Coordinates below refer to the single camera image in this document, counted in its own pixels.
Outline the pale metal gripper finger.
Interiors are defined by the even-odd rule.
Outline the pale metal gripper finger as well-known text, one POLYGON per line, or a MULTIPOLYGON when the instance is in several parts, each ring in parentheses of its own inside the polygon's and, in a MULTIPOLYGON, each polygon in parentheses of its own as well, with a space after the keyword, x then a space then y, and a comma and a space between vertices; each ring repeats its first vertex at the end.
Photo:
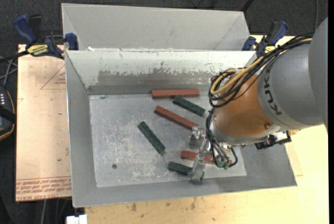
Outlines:
POLYGON ((204 129, 200 126, 194 126, 188 140, 189 147, 200 147, 204 138, 204 129))
POLYGON ((188 172, 189 181, 195 182, 195 183, 201 182, 205 175, 205 172, 204 172, 205 166, 206 166, 206 163, 205 163, 204 154, 199 152, 195 158, 195 161, 194 161, 194 164, 191 170, 188 172))

